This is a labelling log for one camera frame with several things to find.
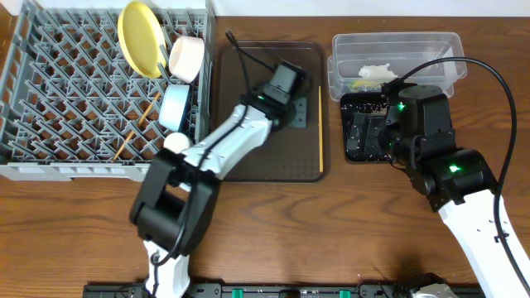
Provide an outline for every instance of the wooden table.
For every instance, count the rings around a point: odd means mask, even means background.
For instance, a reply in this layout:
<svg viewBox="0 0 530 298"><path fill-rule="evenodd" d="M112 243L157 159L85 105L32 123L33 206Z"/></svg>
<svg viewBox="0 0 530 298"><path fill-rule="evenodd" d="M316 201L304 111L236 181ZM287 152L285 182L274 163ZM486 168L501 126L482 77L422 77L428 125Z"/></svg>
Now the wooden table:
<svg viewBox="0 0 530 298"><path fill-rule="evenodd" d="M223 17L240 40L316 41L331 55L338 33L454 31L467 56L508 81L518 106L518 144L505 191L530 252L530 20L424 17ZM508 144L503 90L468 65L450 100L458 143L479 150L497 175ZM475 283L464 253L427 200L389 165L346 163L337 103L329 101L330 173L315 184L222 186L208 233L192 255L197 281L355 284L435 272ZM119 179L11 182L0 178L0 289L11 297L79 297L82 286L147 274L147 255L128 212L139 184Z"/></svg>

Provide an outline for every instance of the black mat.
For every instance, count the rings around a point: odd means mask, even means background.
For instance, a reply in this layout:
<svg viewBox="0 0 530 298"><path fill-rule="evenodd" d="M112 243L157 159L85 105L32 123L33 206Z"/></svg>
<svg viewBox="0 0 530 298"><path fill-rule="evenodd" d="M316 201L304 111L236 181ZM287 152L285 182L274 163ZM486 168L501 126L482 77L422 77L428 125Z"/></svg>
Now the black mat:
<svg viewBox="0 0 530 298"><path fill-rule="evenodd" d="M280 132L271 133L265 144L251 151L228 174L226 180L237 181L284 181L312 182L319 180L325 173L320 171L319 142L319 86L324 89L323 52L316 43L299 41L240 42L249 54L258 57L270 65L278 64L282 59L309 71L313 80L313 89L307 95L306 128L286 127ZM272 74L245 59L251 85L268 82ZM218 58L217 89L212 108L212 128L217 128L239 104L239 97L245 93L243 71L237 51L227 47ZM322 122L327 123L327 96L322 97Z"/></svg>

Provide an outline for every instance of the green connector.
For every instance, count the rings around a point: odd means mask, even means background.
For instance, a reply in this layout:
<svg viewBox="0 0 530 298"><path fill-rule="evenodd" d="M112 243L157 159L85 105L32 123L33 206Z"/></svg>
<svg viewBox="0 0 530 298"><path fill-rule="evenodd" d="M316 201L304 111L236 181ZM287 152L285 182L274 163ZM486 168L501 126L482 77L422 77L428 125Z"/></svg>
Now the green connector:
<svg viewBox="0 0 530 298"><path fill-rule="evenodd" d="M351 292L347 290L340 290L339 298L351 298Z"/></svg>
<svg viewBox="0 0 530 298"><path fill-rule="evenodd" d="M243 298L243 289L233 289L232 298Z"/></svg>

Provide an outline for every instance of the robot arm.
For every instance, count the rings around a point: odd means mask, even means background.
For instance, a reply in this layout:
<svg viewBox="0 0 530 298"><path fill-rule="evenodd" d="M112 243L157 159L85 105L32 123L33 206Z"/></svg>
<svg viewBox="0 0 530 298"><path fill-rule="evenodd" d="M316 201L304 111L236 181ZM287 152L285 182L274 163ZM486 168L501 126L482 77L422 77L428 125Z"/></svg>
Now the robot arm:
<svg viewBox="0 0 530 298"><path fill-rule="evenodd" d="M261 146L271 131L282 129L292 120L292 100L306 77L304 70L283 61L270 82L245 94L231 116L199 144L182 152L163 148L155 156L130 221L137 225L138 235L144 240L150 258L146 288L156 292L156 297L176 298L186 292L190 284L189 255L210 225L221 180L252 149ZM206 151L210 153L201 164ZM166 185L179 186L193 198L185 203L167 192ZM184 220L187 225L178 240ZM173 252L178 241L181 245ZM163 259L168 253L171 255L165 264L153 265L153 256Z"/></svg>
<svg viewBox="0 0 530 298"><path fill-rule="evenodd" d="M456 146L447 97L436 86L415 84L387 91L386 96L386 127L379 143L393 162L404 166L412 187L427 197L432 210L455 235L485 296L528 297L494 224L497 181L477 151ZM528 279L530 261L502 198L500 210L508 245ZM425 296L427 292L423 289L413 297L440 297Z"/></svg>

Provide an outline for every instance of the white cup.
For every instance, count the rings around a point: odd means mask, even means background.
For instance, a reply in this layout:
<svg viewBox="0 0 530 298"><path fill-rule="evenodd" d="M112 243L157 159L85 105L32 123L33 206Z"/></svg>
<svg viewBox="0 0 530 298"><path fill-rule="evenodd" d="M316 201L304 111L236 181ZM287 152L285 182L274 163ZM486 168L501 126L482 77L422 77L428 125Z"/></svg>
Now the white cup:
<svg viewBox="0 0 530 298"><path fill-rule="evenodd" d="M205 56L205 41L197 37L179 37L169 55L169 71L186 83L199 74Z"/></svg>

